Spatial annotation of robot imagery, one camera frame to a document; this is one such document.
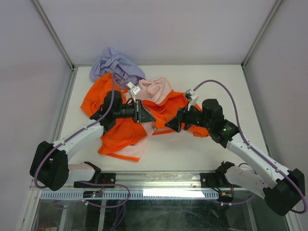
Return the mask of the orange jacket with pink lining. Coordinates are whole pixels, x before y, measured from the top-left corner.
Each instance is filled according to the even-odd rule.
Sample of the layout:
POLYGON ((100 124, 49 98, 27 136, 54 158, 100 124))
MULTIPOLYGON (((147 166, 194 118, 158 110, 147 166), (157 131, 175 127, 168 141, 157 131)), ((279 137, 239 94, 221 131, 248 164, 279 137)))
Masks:
MULTIPOLYGON (((184 94, 174 91, 165 78, 155 81, 143 79, 139 81, 139 86, 141 90, 136 98, 142 100, 143 105, 156 118, 156 121, 139 124, 134 123, 131 118, 117 119, 111 130, 101 136, 102 145, 98 150, 99 154, 138 162, 152 135, 173 132, 165 124, 176 115, 179 108, 188 104, 184 94)), ((87 116, 92 116, 111 90, 120 92, 124 103, 130 98, 128 90, 122 90, 117 84, 113 84, 111 73, 106 73, 92 85, 81 109, 87 116)))

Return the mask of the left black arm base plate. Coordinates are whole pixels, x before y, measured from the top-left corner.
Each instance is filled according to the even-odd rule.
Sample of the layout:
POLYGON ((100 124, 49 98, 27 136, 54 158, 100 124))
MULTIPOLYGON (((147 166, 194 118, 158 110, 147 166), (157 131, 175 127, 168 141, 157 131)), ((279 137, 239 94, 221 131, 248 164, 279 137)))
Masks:
POLYGON ((89 181, 76 181, 74 188, 114 188, 116 173, 99 172, 95 173, 89 181))

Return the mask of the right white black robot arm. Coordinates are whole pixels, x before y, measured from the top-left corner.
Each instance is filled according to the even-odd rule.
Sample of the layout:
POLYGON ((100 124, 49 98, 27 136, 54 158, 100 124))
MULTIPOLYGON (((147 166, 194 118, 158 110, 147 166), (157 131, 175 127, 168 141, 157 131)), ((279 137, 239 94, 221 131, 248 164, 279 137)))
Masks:
POLYGON ((215 180, 220 186, 235 184, 260 198, 277 215, 285 216, 302 200, 304 210, 305 176, 299 169, 290 170, 269 156, 262 154, 240 134, 239 127, 226 120, 223 109, 216 99, 207 99, 202 110, 187 105, 178 109, 175 117, 166 122, 166 127, 176 132, 197 126, 208 130, 212 140, 236 154, 253 170, 245 172, 231 162, 225 162, 216 169, 215 180))

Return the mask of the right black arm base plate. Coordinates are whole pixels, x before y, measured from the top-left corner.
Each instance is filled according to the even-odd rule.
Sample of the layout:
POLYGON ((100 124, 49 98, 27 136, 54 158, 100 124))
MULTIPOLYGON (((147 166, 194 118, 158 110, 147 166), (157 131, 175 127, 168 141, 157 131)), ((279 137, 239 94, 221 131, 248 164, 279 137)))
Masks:
POLYGON ((230 188, 231 184, 224 175, 215 172, 200 173, 201 188, 230 188))

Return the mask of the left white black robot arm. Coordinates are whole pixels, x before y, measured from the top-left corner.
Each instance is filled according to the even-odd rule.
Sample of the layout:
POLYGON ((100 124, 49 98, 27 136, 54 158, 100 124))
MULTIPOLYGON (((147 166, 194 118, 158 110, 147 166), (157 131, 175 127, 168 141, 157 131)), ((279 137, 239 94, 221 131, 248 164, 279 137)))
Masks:
POLYGON ((67 182, 85 182, 91 187, 99 185, 101 169, 90 162, 70 164, 80 150, 96 138, 108 133, 119 119, 131 119, 142 124, 155 122, 155 117, 141 100, 123 103, 121 93, 109 91, 99 109, 79 130, 67 137, 49 143, 41 142, 35 152, 30 175, 39 189, 61 189, 67 182))

